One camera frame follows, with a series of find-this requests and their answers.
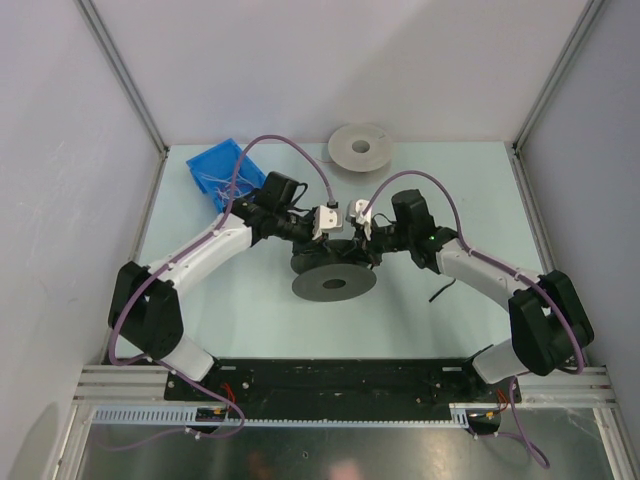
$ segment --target gray disc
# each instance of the gray disc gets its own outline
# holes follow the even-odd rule
[[[339,302],[368,292],[376,274],[366,267],[333,264],[312,268],[293,281],[293,293],[312,302]]]

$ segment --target white tabletop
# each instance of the white tabletop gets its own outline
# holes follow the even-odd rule
[[[140,263],[163,257],[205,229],[216,217],[211,200],[196,187],[185,161],[208,146],[175,146],[167,164],[141,252]],[[326,145],[303,145],[328,162]],[[252,160],[265,172],[277,170],[309,191],[300,202],[326,202],[317,173],[286,145],[256,146]],[[502,143],[401,143],[390,169],[345,172],[323,164],[336,199],[369,198],[389,175],[424,170],[453,195],[465,236],[473,245],[516,265],[541,271],[524,207]],[[391,196],[418,188],[436,223],[455,228],[443,195],[426,179],[403,177],[380,196],[375,212],[392,214]],[[350,238],[349,227],[341,237]],[[196,286],[182,302],[187,333],[220,357],[435,358],[468,356],[509,336],[508,315],[492,301],[458,282],[435,302],[429,297],[449,279],[419,270],[407,252],[388,254],[374,271],[378,283],[367,294],[336,303],[313,303],[291,291],[291,244],[259,242]],[[118,343],[118,354],[137,350]]]

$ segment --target gray wall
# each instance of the gray wall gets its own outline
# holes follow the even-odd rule
[[[524,158],[640,450],[640,2],[613,0]]]
[[[40,478],[158,154],[71,0],[0,3],[0,478]]]

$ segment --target wall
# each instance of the wall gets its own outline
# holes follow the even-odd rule
[[[640,449],[640,2],[611,2],[524,149],[560,267]]]
[[[513,140],[586,0],[97,0],[163,137]]]
[[[0,478],[27,480],[104,341],[159,157],[72,1],[2,2],[0,26]]]

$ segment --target blue plastic crate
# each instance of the blue plastic crate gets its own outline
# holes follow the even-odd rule
[[[229,203],[231,175],[242,149],[233,139],[228,139],[206,152],[187,160],[191,175],[202,193],[213,200],[221,213]],[[265,175],[247,156],[240,165],[234,198],[250,193],[264,185]]]

